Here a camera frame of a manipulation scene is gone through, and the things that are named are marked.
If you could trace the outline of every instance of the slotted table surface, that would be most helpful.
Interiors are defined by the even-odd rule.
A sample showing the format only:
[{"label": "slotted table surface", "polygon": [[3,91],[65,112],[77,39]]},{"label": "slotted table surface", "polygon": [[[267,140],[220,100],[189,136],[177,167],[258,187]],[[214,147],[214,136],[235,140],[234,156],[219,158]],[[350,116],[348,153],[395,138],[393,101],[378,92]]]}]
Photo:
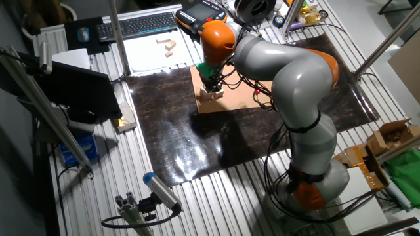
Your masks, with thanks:
[{"label": "slotted table surface", "polygon": [[[329,18],[325,22],[345,29],[328,3],[324,0],[318,2],[318,10],[324,9],[329,13]],[[124,20],[159,12],[175,12],[179,8],[180,5],[173,5],[121,14],[119,18]],[[109,17],[104,17],[104,22],[109,21]],[[267,41],[284,43],[278,30],[267,22],[261,26],[260,32]],[[177,44],[184,43],[188,49],[185,52],[185,62],[165,68],[164,71],[183,68],[203,60],[201,46],[192,41],[182,30],[178,30],[177,33],[184,40]],[[289,40],[297,41],[323,33],[333,42],[350,70],[355,71],[366,58],[345,33],[329,26],[299,30],[292,33]],[[53,54],[68,50],[64,25],[41,29],[41,34],[33,39],[35,55],[38,55],[38,46],[43,41],[52,45]],[[90,56],[91,69],[106,73],[110,80],[114,80],[123,74],[123,70],[116,44],[110,46],[109,52]],[[339,133],[335,154],[347,147],[365,142],[366,138],[383,123],[406,118],[380,79],[363,75],[360,86],[381,118],[376,122]],[[126,82],[116,83],[114,89],[119,102],[126,100],[131,107],[134,107]],[[69,171],[57,182],[56,177],[64,167],[57,150],[50,156],[60,233],[61,235],[136,235],[132,229],[104,228],[100,221],[118,215],[114,201],[116,195],[124,196],[128,191],[132,191],[137,200],[150,196],[150,190],[143,184],[142,177],[153,170],[141,127],[138,124],[137,128],[118,134],[112,122],[107,120],[95,127],[94,135],[102,137],[97,140],[103,141],[97,142],[100,155],[99,158],[92,160],[94,178],[91,180],[79,177],[76,171]],[[117,143],[111,143],[110,140],[115,140]],[[289,166],[289,157],[284,151],[272,157],[271,175],[277,176]],[[184,212],[170,222],[151,227],[154,235],[285,235],[279,225],[268,220],[269,215],[262,207],[263,160],[264,158],[260,158],[172,187],[174,194],[182,201]],[[170,212],[164,206],[158,206],[156,214],[157,218],[162,220],[168,217]]]}]

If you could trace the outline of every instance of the monitor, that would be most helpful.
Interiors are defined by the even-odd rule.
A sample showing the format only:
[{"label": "monitor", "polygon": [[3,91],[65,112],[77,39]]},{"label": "monitor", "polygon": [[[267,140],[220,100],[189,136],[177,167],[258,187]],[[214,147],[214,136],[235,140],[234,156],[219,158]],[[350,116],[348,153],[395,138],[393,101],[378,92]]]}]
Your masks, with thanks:
[{"label": "monitor", "polygon": [[[39,66],[39,58],[19,53],[27,64]],[[0,64],[0,89],[15,96],[25,94]],[[68,106],[73,112],[89,112],[102,119],[121,118],[117,99],[108,75],[53,62],[50,75],[34,76],[47,98]]]}]

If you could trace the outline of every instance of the keyboard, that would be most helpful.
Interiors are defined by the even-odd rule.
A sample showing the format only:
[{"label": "keyboard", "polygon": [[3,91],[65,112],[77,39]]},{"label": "keyboard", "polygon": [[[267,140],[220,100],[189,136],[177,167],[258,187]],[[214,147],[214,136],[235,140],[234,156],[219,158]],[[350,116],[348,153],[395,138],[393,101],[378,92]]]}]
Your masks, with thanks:
[{"label": "keyboard", "polygon": [[[163,31],[177,29],[177,22],[172,12],[141,16],[128,20],[120,20],[121,32],[124,39],[143,37]],[[111,23],[96,26],[100,42],[115,41]]]}]

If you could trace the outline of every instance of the green cloth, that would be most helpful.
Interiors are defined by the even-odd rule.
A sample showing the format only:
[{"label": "green cloth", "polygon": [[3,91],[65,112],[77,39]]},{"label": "green cloth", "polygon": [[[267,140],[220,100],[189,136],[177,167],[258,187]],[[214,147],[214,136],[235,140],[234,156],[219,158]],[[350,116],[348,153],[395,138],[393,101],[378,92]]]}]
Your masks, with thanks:
[{"label": "green cloth", "polygon": [[391,180],[420,208],[420,151],[409,150],[387,161]]}]

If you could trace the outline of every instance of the white paper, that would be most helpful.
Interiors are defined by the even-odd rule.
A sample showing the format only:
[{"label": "white paper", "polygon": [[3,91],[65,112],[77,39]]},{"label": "white paper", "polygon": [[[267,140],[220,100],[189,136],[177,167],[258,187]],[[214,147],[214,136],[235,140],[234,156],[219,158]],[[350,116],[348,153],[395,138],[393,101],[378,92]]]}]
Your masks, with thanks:
[{"label": "white paper", "polygon": [[128,123],[135,123],[136,119],[134,118],[133,112],[131,111],[131,108],[129,104],[124,101],[119,105],[119,109],[121,110],[121,113],[123,114],[124,119]]},{"label": "white paper", "polygon": [[52,60],[54,62],[60,62],[63,64],[83,69],[89,69],[91,65],[89,62],[89,55],[87,54],[86,49],[76,49],[68,52],[54,54],[52,56]]},{"label": "white paper", "polygon": [[[133,74],[164,69],[187,62],[186,56],[189,56],[189,52],[179,30],[124,40],[127,58]],[[157,44],[156,39],[174,40],[177,45],[171,50],[173,55],[167,58],[165,56],[168,52],[165,48],[166,43]]]}]

